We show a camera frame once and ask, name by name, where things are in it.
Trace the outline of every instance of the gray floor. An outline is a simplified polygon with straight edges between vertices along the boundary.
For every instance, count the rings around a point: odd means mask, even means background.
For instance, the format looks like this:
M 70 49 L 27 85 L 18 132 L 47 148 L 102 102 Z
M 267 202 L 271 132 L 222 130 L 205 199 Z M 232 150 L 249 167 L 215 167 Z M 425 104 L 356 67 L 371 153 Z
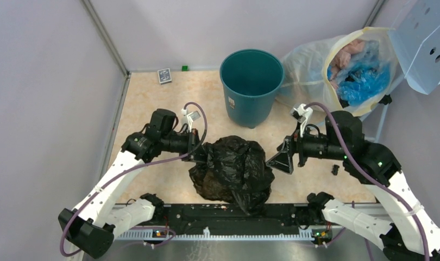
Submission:
M 174 241 L 156 250 L 137 244 L 117 252 L 128 243 L 114 242 L 108 255 L 99 260 L 369 260 L 364 239 L 350 231 L 345 231 L 328 249 L 299 246 L 303 243 L 295 241 Z M 370 244 L 370 248 L 376 261 L 387 260 L 375 245 Z

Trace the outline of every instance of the translucent plastic bag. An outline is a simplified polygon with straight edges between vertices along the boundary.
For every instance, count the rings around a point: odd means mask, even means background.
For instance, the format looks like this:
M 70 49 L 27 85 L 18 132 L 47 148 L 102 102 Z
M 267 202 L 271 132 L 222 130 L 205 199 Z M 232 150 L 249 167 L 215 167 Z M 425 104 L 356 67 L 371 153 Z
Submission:
M 354 116 L 370 112 L 388 91 L 398 64 L 387 35 L 388 30 L 389 28 L 366 27 L 349 35 L 315 41 L 295 48 L 282 59 L 285 79 L 276 99 L 290 107 L 296 103 L 321 102 L 331 111 L 346 110 Z M 388 75 L 380 74 L 382 78 L 379 81 L 388 81 L 388 84 L 362 103 L 342 108 L 339 96 L 329 82 L 328 71 L 338 51 L 355 39 L 378 42 L 378 62 L 381 63 L 382 69 L 389 71 Z M 347 87 L 356 90 L 358 86 L 353 84 Z

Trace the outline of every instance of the table surface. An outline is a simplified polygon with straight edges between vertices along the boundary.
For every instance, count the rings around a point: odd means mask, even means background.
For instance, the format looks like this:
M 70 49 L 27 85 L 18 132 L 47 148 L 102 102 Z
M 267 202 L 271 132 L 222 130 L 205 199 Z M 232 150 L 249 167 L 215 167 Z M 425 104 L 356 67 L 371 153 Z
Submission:
M 223 87 L 218 71 L 172 72 L 172 82 L 160 85 L 156 72 L 132 73 L 129 89 L 124 101 L 122 115 L 113 144 L 110 164 L 116 158 L 126 137 L 139 131 L 148 123 L 157 108 L 171 110 L 180 115 L 188 101 L 199 103 L 207 117 L 209 129 L 206 142 L 213 143 L 221 137 L 237 135 L 246 140 L 257 141 L 265 150 L 267 159 L 276 154 L 276 147 L 286 135 L 292 133 L 297 124 L 289 115 L 290 108 L 275 102 L 267 120 L 254 129 L 240 127 L 227 115 Z M 313 113 L 311 122 L 324 119 L 321 112 Z M 203 121 L 194 126 L 201 132 Z M 175 154 L 163 152 L 157 159 L 167 159 Z M 340 161 L 308 159 L 302 168 L 292 175 L 273 170 L 275 180 L 268 203 L 304 203 L 306 196 L 325 191 L 344 202 L 375 202 L 374 196 L 346 173 L 343 167 L 337 176 L 331 173 L 334 164 Z M 196 193 L 188 170 L 194 163 L 173 161 L 150 166 L 138 175 L 118 200 L 124 203 L 145 193 L 157 194 L 166 203 L 215 203 L 203 199 Z

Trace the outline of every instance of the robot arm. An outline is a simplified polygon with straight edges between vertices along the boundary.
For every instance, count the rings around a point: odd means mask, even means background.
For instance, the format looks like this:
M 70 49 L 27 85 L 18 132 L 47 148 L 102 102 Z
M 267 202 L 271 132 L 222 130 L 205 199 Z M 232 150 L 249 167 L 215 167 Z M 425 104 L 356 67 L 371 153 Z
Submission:
M 293 108 L 291 115 L 298 120 L 302 114 L 311 114 L 302 108 L 304 108 L 304 104 Z M 345 170 L 375 195 L 394 223 L 389 224 L 386 221 L 374 220 L 370 216 L 343 205 L 325 193 L 313 197 L 309 196 L 309 208 L 313 209 L 313 216 L 320 220 L 338 223 L 352 230 L 381 248 L 390 260 L 398 260 L 398 257 L 420 257 L 423 259 L 422 236 L 412 218 L 412 215 L 416 214 L 424 228 L 429 256 L 440 260 L 440 255 L 437 252 L 440 251 L 440 228 L 420 207 L 421 204 L 410 190 L 401 166 L 393 153 L 382 144 L 365 141 L 362 122 L 349 112 L 335 111 L 332 115 L 336 119 L 337 127 L 347 144 L 348 151 L 357 163 L 369 176 L 402 197 L 409 206 L 414 208 L 413 213 L 409 213 L 395 197 L 372 184 L 354 168 L 345 155 L 328 117 L 325 120 L 326 135 L 319 133 L 319 131 L 317 135 L 311 134 L 310 128 L 305 126 L 307 117 L 304 121 L 299 120 L 296 130 L 301 129 L 303 132 L 287 136 L 278 147 L 278 154 L 273 156 L 267 165 L 291 174 L 293 172 L 292 157 L 295 153 L 298 153 L 299 156 L 298 167 L 304 166 L 308 157 L 342 160 Z
M 93 258 L 101 257 L 121 233 L 139 223 L 150 220 L 156 207 L 162 208 L 163 202 L 154 195 L 145 194 L 130 206 L 112 212 L 119 197 L 125 192 L 132 180 L 150 165 L 162 151 L 179 153 L 183 161 L 204 162 L 206 154 L 201 146 L 198 132 L 191 128 L 192 122 L 199 118 L 197 112 L 183 110 L 182 122 L 187 130 L 175 132 L 174 122 L 178 119 L 174 112 L 158 109 L 153 112 L 150 123 L 143 130 L 129 135 L 122 145 L 116 160 L 106 174 L 79 202 L 73 210 L 64 209 L 59 214 L 62 230 L 66 230 L 66 239 Z

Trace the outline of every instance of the gray wall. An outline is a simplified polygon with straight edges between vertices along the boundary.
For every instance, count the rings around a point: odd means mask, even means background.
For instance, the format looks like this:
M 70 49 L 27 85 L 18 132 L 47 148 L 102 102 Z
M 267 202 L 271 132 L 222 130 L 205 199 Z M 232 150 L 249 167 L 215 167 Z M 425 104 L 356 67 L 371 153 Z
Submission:
M 389 1 L 376 24 L 392 21 L 394 8 L 398 8 L 395 1 Z M 380 142 L 396 155 L 411 189 L 440 226 L 440 86 L 430 95 L 423 95 L 404 81 L 391 96 L 393 103 Z M 367 119 L 367 131 L 376 128 L 379 112 Z
M 123 77 L 80 1 L 0 1 L 0 260 L 62 260 L 57 216 L 98 180 Z
M 278 58 L 300 44 L 362 28 L 376 0 L 93 0 L 130 70 L 219 68 L 259 48 Z

